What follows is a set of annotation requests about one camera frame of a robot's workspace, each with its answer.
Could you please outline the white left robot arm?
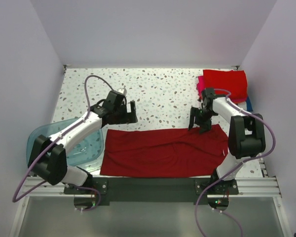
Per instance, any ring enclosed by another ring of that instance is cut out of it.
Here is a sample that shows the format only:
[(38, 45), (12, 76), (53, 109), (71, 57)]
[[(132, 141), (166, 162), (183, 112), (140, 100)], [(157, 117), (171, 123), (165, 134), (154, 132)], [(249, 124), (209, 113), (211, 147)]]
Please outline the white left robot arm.
[(92, 175), (86, 170), (68, 165), (68, 153), (84, 138), (106, 125), (130, 124), (138, 121), (136, 104), (126, 101), (125, 90), (112, 90), (105, 99), (89, 106), (74, 123), (50, 136), (34, 140), (28, 169), (50, 185), (74, 185), (82, 194), (91, 191)]

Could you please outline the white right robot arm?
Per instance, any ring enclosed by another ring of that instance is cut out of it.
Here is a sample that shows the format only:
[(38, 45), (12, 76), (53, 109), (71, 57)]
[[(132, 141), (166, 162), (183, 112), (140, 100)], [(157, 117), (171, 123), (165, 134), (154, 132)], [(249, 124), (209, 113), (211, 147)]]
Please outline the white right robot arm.
[(229, 99), (230, 95), (224, 89), (205, 88), (201, 92), (201, 108), (190, 109), (189, 130), (198, 125), (200, 133), (210, 131), (213, 116), (221, 116), (229, 124), (228, 153), (202, 187), (215, 194), (231, 187), (245, 160), (257, 157), (266, 148), (262, 116), (243, 110)]

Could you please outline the dark red t shirt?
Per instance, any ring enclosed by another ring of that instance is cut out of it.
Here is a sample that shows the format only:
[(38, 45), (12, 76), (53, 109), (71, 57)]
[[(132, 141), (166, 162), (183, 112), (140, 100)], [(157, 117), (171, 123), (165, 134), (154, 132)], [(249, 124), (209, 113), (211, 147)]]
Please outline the dark red t shirt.
[(108, 130), (100, 174), (134, 178), (211, 175), (228, 153), (219, 125), (210, 131), (185, 128), (148, 131)]

